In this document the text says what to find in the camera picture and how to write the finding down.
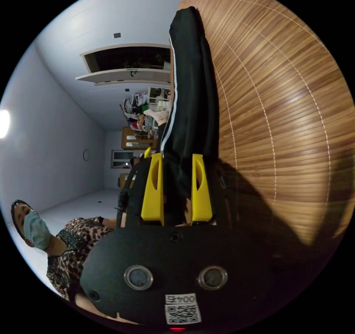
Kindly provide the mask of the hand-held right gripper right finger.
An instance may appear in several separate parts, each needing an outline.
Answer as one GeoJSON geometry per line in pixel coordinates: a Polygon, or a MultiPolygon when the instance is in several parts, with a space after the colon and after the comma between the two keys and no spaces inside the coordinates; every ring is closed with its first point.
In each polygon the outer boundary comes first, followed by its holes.
{"type": "Polygon", "coordinates": [[[213,212],[208,179],[201,154],[192,155],[191,222],[209,222],[213,212]]]}

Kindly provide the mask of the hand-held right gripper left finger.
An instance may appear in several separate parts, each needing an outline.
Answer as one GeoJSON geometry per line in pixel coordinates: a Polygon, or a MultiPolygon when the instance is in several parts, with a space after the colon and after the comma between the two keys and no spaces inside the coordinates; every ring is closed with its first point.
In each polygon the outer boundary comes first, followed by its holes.
{"type": "Polygon", "coordinates": [[[164,225],[163,157],[155,153],[149,158],[149,171],[142,203],[141,218],[145,222],[164,225]]]}

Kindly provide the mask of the person's right hand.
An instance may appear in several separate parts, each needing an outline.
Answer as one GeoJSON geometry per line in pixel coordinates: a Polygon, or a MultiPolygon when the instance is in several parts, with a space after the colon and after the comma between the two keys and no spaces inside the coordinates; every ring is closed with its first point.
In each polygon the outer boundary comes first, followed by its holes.
{"type": "Polygon", "coordinates": [[[77,294],[75,296],[75,304],[77,307],[79,307],[87,312],[90,312],[92,314],[103,317],[105,319],[115,320],[115,321],[122,322],[122,323],[138,325],[138,323],[136,323],[136,322],[132,322],[132,321],[121,318],[119,313],[117,313],[115,317],[110,317],[110,316],[98,311],[95,308],[95,306],[91,303],[91,301],[83,294],[77,294]]]}

